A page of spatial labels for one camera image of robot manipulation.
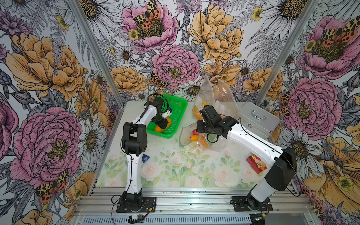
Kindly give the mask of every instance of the orange fruit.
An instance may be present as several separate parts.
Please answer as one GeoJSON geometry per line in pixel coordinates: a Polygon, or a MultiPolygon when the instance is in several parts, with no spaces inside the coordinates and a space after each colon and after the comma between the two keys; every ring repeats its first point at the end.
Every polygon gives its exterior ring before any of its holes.
{"type": "MultiPolygon", "coordinates": [[[[170,125],[171,125],[171,119],[170,119],[169,117],[166,117],[166,120],[167,120],[169,123],[167,124],[167,126],[166,126],[165,129],[169,128],[170,125]]],[[[156,127],[155,127],[155,132],[161,133],[161,132],[163,132],[165,129],[161,129],[158,125],[156,125],[156,127]]]]}
{"type": "Polygon", "coordinates": [[[198,141],[198,138],[199,138],[199,135],[198,135],[198,134],[195,134],[195,135],[191,136],[190,142],[192,142],[192,141],[198,141]]]}
{"type": "Polygon", "coordinates": [[[193,114],[198,120],[203,120],[202,115],[200,114],[200,112],[198,111],[198,109],[195,105],[193,108],[193,114]]]}

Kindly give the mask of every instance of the green plastic basket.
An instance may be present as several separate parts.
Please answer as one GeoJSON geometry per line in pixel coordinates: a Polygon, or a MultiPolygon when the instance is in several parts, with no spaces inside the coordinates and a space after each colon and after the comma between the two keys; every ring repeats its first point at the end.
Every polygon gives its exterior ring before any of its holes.
{"type": "Polygon", "coordinates": [[[171,119],[171,125],[162,133],[159,133],[159,132],[155,132],[156,124],[154,122],[150,122],[149,125],[146,127],[146,130],[149,134],[153,134],[156,136],[169,139],[176,133],[180,125],[180,121],[186,110],[186,107],[188,106],[188,102],[183,98],[179,98],[171,95],[164,95],[164,97],[169,102],[170,108],[172,108],[172,114],[171,116],[169,116],[169,118],[171,119]]]}

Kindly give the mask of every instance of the clear plastic bag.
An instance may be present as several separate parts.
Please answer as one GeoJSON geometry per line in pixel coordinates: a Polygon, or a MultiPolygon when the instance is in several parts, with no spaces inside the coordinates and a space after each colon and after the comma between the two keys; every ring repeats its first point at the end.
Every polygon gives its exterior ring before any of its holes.
{"type": "Polygon", "coordinates": [[[214,88],[215,103],[213,104],[215,110],[221,117],[231,116],[232,118],[240,118],[240,109],[235,102],[234,96],[227,84],[222,80],[217,81],[217,85],[214,88]]]}
{"type": "Polygon", "coordinates": [[[199,94],[195,100],[195,104],[193,108],[194,116],[198,120],[202,120],[203,118],[200,114],[200,110],[202,110],[205,105],[213,105],[213,104],[214,104],[214,92],[208,77],[205,76],[201,83],[199,94]]]}
{"type": "Polygon", "coordinates": [[[197,123],[193,123],[187,127],[183,127],[180,133],[179,143],[183,146],[186,145],[198,145],[205,149],[210,149],[213,151],[221,152],[225,149],[227,145],[227,140],[223,137],[219,137],[219,140],[215,143],[211,143],[210,141],[216,140],[215,134],[209,134],[209,140],[207,140],[207,134],[201,133],[197,139],[197,141],[191,141],[191,137],[194,135],[193,130],[196,129],[197,123]]]}

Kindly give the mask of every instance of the case handle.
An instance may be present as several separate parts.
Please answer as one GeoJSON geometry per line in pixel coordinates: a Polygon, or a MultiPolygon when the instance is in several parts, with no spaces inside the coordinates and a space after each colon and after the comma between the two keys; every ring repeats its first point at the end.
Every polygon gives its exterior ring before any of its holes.
{"type": "Polygon", "coordinates": [[[263,118],[260,118],[260,117],[258,117],[257,115],[255,115],[255,110],[251,111],[251,114],[252,114],[253,117],[255,117],[255,118],[258,119],[258,120],[266,120],[266,117],[265,117],[265,116],[264,116],[263,118]]]}

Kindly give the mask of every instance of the spotted butterfly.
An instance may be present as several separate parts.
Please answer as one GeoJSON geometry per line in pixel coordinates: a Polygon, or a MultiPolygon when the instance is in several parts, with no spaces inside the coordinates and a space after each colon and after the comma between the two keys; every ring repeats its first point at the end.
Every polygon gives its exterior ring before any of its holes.
{"type": "Polygon", "coordinates": [[[155,0],[149,0],[148,11],[144,15],[138,15],[134,21],[144,29],[151,28],[151,24],[155,23],[156,19],[160,19],[161,9],[157,7],[155,0]]]}
{"type": "Polygon", "coordinates": [[[155,73],[150,75],[149,81],[156,84],[156,86],[158,86],[160,89],[164,89],[169,85],[168,82],[160,80],[155,73]]]}
{"type": "Polygon", "coordinates": [[[280,101],[281,101],[280,112],[284,116],[290,115],[290,111],[289,111],[289,107],[288,107],[289,98],[290,98],[290,92],[286,92],[280,98],[280,101]]]}
{"type": "Polygon", "coordinates": [[[357,28],[360,26],[360,16],[350,20],[344,28],[338,30],[326,29],[323,32],[323,46],[328,48],[333,44],[340,44],[342,42],[351,41],[357,34],[357,28]]]}
{"type": "Polygon", "coordinates": [[[322,220],[325,213],[325,208],[322,204],[322,202],[313,194],[310,193],[310,191],[307,188],[301,188],[301,193],[306,194],[308,199],[311,202],[312,208],[314,209],[316,216],[322,220]]]}
{"type": "Polygon", "coordinates": [[[69,170],[62,172],[52,184],[42,184],[35,189],[36,195],[40,197],[40,203],[47,203],[58,192],[65,190],[69,184],[69,170]]]}

